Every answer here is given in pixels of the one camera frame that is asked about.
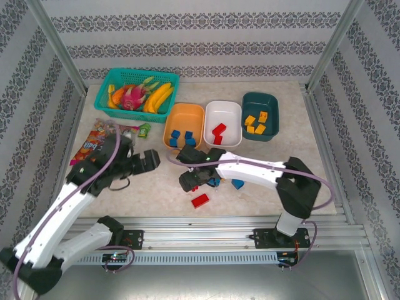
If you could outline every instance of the teal basket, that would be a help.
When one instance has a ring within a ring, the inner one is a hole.
[[[110,84],[115,85],[115,90],[117,90],[127,84],[141,84],[146,78],[151,76],[154,76],[154,79],[151,81],[152,83],[155,83],[156,81],[160,82],[160,84],[154,89],[154,91],[163,83],[171,83],[171,85],[174,87],[174,91],[172,92],[172,94],[158,109],[158,114],[149,114],[147,112],[140,111],[143,106],[141,106],[137,111],[125,111],[123,109],[113,109],[107,107],[108,86]],[[165,123],[169,113],[171,112],[171,109],[173,108],[178,86],[179,76],[177,74],[124,68],[111,69],[104,79],[100,87],[100,91],[96,96],[94,108],[100,111],[104,111],[108,116],[112,118]]]

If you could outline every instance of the wall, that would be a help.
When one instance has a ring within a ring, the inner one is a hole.
[[[22,0],[0,1],[0,249],[45,213],[80,101]],[[0,299],[11,273],[0,264]]]
[[[400,1],[366,1],[314,91],[352,212],[400,298]]]
[[[110,68],[184,81],[305,83],[349,0],[47,0],[83,78]]]

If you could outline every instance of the table surface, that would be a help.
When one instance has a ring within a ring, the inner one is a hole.
[[[86,102],[79,122],[72,155],[86,140],[96,118],[109,119],[102,111],[94,108],[93,103],[100,86],[89,87]],[[317,176],[326,178],[321,157],[315,142],[299,84],[284,82],[214,82],[181,83],[176,96],[177,103],[197,103],[204,108],[212,100],[228,100],[241,104],[242,97],[249,91],[274,95],[279,101],[280,130],[269,142],[257,142],[247,139],[234,151],[247,158],[265,161],[287,161],[290,156],[303,160]],[[114,119],[128,126],[141,125],[142,121]],[[108,189],[98,196],[81,214],[81,217],[211,217],[211,216],[268,216],[278,215],[283,207],[276,190],[267,189],[252,183],[246,183],[236,190],[230,181],[217,189],[207,185],[195,192],[184,192],[178,183],[178,177],[185,167],[176,166],[166,160],[167,149],[163,144],[164,124],[151,123],[152,129],[147,139],[136,138],[135,153],[147,149],[158,151],[161,164],[152,171],[131,178],[131,185],[122,191]],[[113,183],[114,188],[121,187],[125,181]],[[210,201],[194,209],[191,200],[206,193]],[[322,186],[316,205],[325,202],[329,190]],[[313,214],[335,214],[334,204]]]

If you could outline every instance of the green packet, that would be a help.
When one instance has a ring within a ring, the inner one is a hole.
[[[151,125],[149,123],[144,123],[139,126],[139,134],[137,135],[139,138],[144,138],[146,139],[149,131],[151,129]]]

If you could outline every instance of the red block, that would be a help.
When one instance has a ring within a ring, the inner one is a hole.
[[[214,145],[221,145],[223,142],[223,137],[222,136],[216,136],[214,139]]]
[[[203,194],[195,199],[192,200],[194,208],[198,208],[199,206],[202,206],[203,204],[206,204],[210,199],[208,199],[206,194]]]
[[[212,130],[212,134],[215,135],[215,136],[220,136],[221,133],[223,133],[225,131],[225,129],[226,129],[225,124],[224,123],[220,123],[217,127],[215,127]]]

